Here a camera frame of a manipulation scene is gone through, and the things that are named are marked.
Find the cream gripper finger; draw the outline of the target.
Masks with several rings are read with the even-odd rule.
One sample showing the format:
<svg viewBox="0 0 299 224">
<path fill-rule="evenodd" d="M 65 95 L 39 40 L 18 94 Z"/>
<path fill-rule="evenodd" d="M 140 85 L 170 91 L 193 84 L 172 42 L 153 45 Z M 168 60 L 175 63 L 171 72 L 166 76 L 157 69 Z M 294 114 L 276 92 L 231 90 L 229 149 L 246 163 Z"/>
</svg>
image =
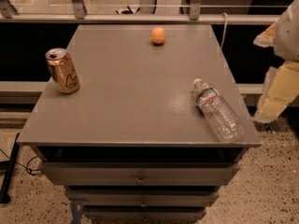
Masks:
<svg viewBox="0 0 299 224">
<path fill-rule="evenodd" d="M 277 24 L 276 21 L 273 22 L 262 33 L 257 35 L 253 40 L 253 44 L 262 48 L 273 47 Z"/>
<path fill-rule="evenodd" d="M 260 123 L 276 120 L 298 95 L 299 62 L 286 61 L 279 68 L 270 67 L 253 120 Z"/>
</svg>

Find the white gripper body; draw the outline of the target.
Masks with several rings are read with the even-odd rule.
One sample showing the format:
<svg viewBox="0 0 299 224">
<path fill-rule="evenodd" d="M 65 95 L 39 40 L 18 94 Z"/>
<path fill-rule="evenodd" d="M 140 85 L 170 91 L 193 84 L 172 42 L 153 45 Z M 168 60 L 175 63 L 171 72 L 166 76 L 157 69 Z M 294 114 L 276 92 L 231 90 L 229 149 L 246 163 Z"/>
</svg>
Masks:
<svg viewBox="0 0 299 224">
<path fill-rule="evenodd" d="M 299 0 L 293 0 L 279 17 L 274 52 L 284 60 L 299 61 Z"/>
</svg>

